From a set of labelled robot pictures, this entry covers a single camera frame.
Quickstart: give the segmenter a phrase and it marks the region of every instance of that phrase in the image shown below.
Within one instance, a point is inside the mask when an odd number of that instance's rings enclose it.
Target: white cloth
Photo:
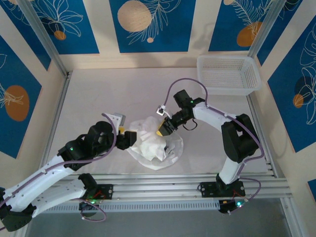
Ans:
[[[174,164],[183,152],[183,140],[175,132],[161,137],[156,134],[160,121],[148,117],[130,124],[129,130],[137,132],[137,141],[127,151],[143,166],[159,170]]]

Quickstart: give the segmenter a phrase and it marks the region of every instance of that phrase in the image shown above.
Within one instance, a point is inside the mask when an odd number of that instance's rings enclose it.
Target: purple cable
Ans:
[[[191,81],[194,81],[194,82],[200,84],[200,85],[203,87],[203,89],[205,90],[205,106],[206,106],[208,109],[210,109],[210,110],[212,110],[212,111],[214,111],[214,112],[216,112],[216,113],[218,113],[218,114],[220,114],[220,115],[222,115],[222,116],[224,116],[224,117],[226,117],[226,118],[228,118],[228,119],[234,121],[235,123],[237,123],[239,126],[241,126],[241,127],[251,136],[251,138],[252,138],[252,139],[256,142],[256,144],[258,145],[258,147],[259,147],[259,149],[260,149],[260,151],[261,151],[261,154],[260,154],[259,156],[257,156],[257,157],[251,157],[251,158],[248,158],[248,159],[244,160],[244,162],[242,163],[242,165],[240,166],[240,168],[239,168],[239,170],[238,170],[238,172],[237,172],[237,176],[240,175],[241,171],[243,170],[245,164],[246,164],[248,161],[255,160],[255,159],[260,159],[260,158],[264,157],[265,152],[264,152],[263,147],[261,146],[259,140],[257,139],[257,137],[256,137],[245,125],[243,125],[241,122],[239,122],[237,119],[235,119],[235,118],[233,118],[233,117],[231,117],[231,116],[226,116],[224,112],[222,112],[222,111],[220,111],[220,110],[217,110],[216,108],[213,108],[213,107],[207,105],[207,99],[208,99],[207,89],[206,89],[205,85],[204,85],[203,83],[201,83],[200,81],[195,80],[195,79],[192,79],[192,78],[181,78],[181,79],[177,79],[176,81],[174,81],[174,82],[170,85],[170,87],[169,87],[169,89],[168,89],[168,92],[167,92],[166,100],[164,101],[164,104],[163,104],[163,105],[166,105],[166,104],[167,104],[167,101],[168,101],[169,94],[170,94],[170,91],[171,91],[172,86],[173,86],[175,83],[177,83],[177,82],[179,82],[179,81],[181,81],[181,80],[191,80]],[[254,195],[252,195],[252,196],[248,199],[248,200],[252,200],[255,196],[257,196],[257,194],[258,194],[259,191],[261,190],[261,182],[260,182],[259,180],[252,179],[252,178],[245,178],[245,177],[240,177],[240,178],[246,179],[246,180],[256,181],[256,182],[259,183],[259,188],[258,188],[258,190],[255,192]]]
[[[91,222],[102,222],[102,221],[105,221],[105,220],[107,219],[107,214],[106,214],[105,211],[102,210],[99,206],[94,205],[94,204],[92,204],[91,202],[89,202],[89,201],[87,201],[87,200],[84,200],[84,199],[81,199],[81,198],[76,198],[76,199],[73,199],[73,200],[83,201],[84,203],[87,203],[87,204],[93,206],[94,208],[96,208],[97,210],[99,210],[99,211],[101,211],[101,212],[103,213],[103,219],[101,219],[101,220],[92,220],[92,219],[86,218],[86,217],[83,215],[83,210],[81,210],[80,215],[81,215],[81,217],[82,217],[84,220],[86,220],[86,221],[91,221]]]
[[[60,162],[58,164],[55,164],[49,168],[46,169],[46,173],[51,171],[52,169],[56,168],[56,167],[59,167],[59,166],[62,166],[62,165],[66,165],[66,164],[83,164],[83,163],[91,163],[91,162],[95,162],[95,161],[98,161],[98,160],[101,160],[103,159],[104,157],[106,157],[115,147],[115,144],[117,142],[117,135],[115,133],[116,129],[115,129],[115,126],[113,124],[113,122],[111,121],[111,119],[106,115],[106,114],[102,114],[103,117],[105,117],[111,124],[112,126],[112,129],[114,131],[114,139],[113,139],[113,144],[111,146],[111,148],[102,156],[96,158],[96,159],[88,159],[88,160],[77,160],[77,161],[65,161],[65,162]],[[35,181],[36,179],[38,179],[39,177],[41,177],[44,173],[39,173],[37,174],[36,176],[34,176],[32,179],[30,179],[29,181],[27,181],[26,183],[24,183],[23,185],[21,185],[18,189],[16,189],[15,191],[12,192],[12,196],[14,196],[15,194],[17,194],[20,190],[22,190],[23,188],[25,188],[26,186],[28,186],[30,183],[32,183],[33,181]],[[7,202],[11,199],[11,197],[7,197],[5,200],[3,200],[1,203],[0,203],[0,208]]]

